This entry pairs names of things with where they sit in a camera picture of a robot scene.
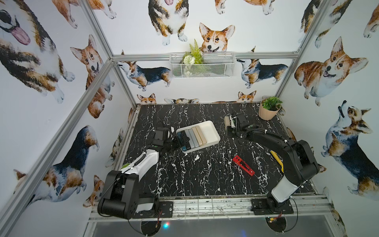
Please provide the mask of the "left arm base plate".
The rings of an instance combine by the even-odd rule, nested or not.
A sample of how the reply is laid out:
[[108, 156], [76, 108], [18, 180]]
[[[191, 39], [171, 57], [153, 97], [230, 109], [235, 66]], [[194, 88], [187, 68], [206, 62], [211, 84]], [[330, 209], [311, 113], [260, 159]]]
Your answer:
[[133, 219], [171, 218], [173, 215], [173, 202], [162, 201], [144, 203], [137, 206]]

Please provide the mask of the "white plastic storage box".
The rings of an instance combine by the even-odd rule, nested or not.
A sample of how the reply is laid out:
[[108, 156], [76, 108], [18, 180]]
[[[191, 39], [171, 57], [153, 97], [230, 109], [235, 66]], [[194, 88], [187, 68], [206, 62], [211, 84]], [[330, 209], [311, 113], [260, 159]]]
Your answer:
[[185, 130], [191, 130], [192, 128], [199, 128], [199, 130], [201, 132], [198, 132], [198, 134], [199, 134], [200, 138], [204, 138], [205, 141], [202, 141], [202, 143], [203, 143], [202, 146], [199, 145], [198, 147], [195, 147], [193, 149], [189, 149], [186, 151], [181, 149], [184, 154], [188, 154], [188, 153], [191, 153], [193, 151], [198, 151], [198, 150], [216, 145], [221, 140], [220, 135], [218, 134], [214, 123], [210, 120], [207, 120], [207, 121], [204, 121], [201, 123], [197, 123], [197, 124], [193, 124], [190, 126], [186, 126], [183, 128], [179, 128], [176, 130], [176, 133], [179, 133], [179, 132], [182, 132]]

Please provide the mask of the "red tool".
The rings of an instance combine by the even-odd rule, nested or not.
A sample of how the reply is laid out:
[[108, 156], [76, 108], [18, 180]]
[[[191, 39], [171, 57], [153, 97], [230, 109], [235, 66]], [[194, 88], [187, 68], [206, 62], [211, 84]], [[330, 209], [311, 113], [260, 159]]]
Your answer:
[[249, 176], [254, 176], [255, 172], [254, 170], [240, 157], [235, 156], [233, 158], [233, 162], [238, 165], [245, 173], [247, 173]]

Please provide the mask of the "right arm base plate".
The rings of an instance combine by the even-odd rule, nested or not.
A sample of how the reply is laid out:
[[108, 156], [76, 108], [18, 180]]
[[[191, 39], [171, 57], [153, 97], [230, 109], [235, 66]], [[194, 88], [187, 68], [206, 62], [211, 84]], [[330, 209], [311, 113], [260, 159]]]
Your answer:
[[251, 199], [251, 211], [255, 215], [293, 214], [294, 210], [289, 200], [277, 202], [272, 197]]

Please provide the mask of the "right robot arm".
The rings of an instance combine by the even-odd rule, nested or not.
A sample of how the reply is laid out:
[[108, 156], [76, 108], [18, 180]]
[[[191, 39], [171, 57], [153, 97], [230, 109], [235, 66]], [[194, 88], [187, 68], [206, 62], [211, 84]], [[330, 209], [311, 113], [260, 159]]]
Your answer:
[[279, 183], [267, 194], [271, 207], [279, 207], [307, 181], [320, 172], [320, 167], [309, 144], [295, 142], [256, 124], [250, 124], [243, 113], [224, 118], [227, 136], [258, 143], [274, 151], [283, 164], [283, 176]]

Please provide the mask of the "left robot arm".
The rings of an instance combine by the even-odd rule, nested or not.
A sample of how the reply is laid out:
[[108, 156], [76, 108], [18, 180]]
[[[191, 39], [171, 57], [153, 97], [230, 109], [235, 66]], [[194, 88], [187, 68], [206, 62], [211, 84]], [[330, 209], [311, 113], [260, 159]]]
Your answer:
[[160, 213], [159, 198], [141, 194], [139, 183], [145, 174], [159, 162], [159, 155], [179, 148], [172, 128], [157, 127], [152, 142], [142, 148], [141, 155], [127, 167], [107, 174], [97, 212], [102, 217], [154, 218]]

